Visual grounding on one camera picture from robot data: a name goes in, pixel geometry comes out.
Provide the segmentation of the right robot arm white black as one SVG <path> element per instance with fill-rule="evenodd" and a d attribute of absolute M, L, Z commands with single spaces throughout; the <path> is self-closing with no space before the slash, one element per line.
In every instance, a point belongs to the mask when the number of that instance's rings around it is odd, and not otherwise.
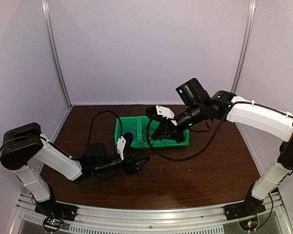
<path fill-rule="evenodd" d="M 192 78 L 176 88 L 187 108 L 175 114 L 170 108 L 156 105 L 146 109 L 150 121 L 157 121 L 158 127 L 147 140 L 172 139 L 177 143 L 185 141 L 184 131 L 205 120 L 219 120 L 243 124 L 269 133 L 282 143 L 279 156 L 267 171 L 251 186 L 241 212 L 251 215 L 259 203 L 273 191 L 282 180 L 293 172 L 293 113 L 250 101 L 235 93 L 220 90 L 213 96 L 203 88 L 198 79 Z"/>

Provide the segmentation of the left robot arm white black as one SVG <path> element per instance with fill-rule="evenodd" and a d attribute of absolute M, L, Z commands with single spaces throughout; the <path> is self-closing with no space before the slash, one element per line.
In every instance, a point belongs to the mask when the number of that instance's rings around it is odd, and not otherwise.
<path fill-rule="evenodd" d="M 132 140 L 131 133 L 118 138 L 113 156 L 108 155 L 104 143 L 95 142 L 86 147 L 82 157 L 75 158 L 51 142 L 40 125 L 32 122 L 4 134 L 0 162 L 17 176 L 49 216 L 57 216 L 61 209 L 54 201 L 52 188 L 33 168 L 31 161 L 42 162 L 78 185 L 87 185 L 118 171 L 127 175 L 139 173 L 150 158 L 133 153 Z"/>

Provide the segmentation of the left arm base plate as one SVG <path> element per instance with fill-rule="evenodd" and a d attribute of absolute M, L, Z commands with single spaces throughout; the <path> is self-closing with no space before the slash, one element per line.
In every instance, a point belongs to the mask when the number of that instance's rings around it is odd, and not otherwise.
<path fill-rule="evenodd" d="M 44 202 L 37 202 L 35 212 L 61 221 L 74 221 L 77 209 L 74 205 L 59 203 L 50 199 Z"/>

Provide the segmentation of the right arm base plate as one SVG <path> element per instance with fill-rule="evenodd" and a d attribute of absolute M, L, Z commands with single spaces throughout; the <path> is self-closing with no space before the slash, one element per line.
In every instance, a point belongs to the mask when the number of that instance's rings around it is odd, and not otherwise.
<path fill-rule="evenodd" d="M 264 212 L 265 210 L 266 207 L 262 203 L 255 204 L 247 203 L 245 201 L 224 206 L 227 221 L 256 215 L 257 213 Z"/>

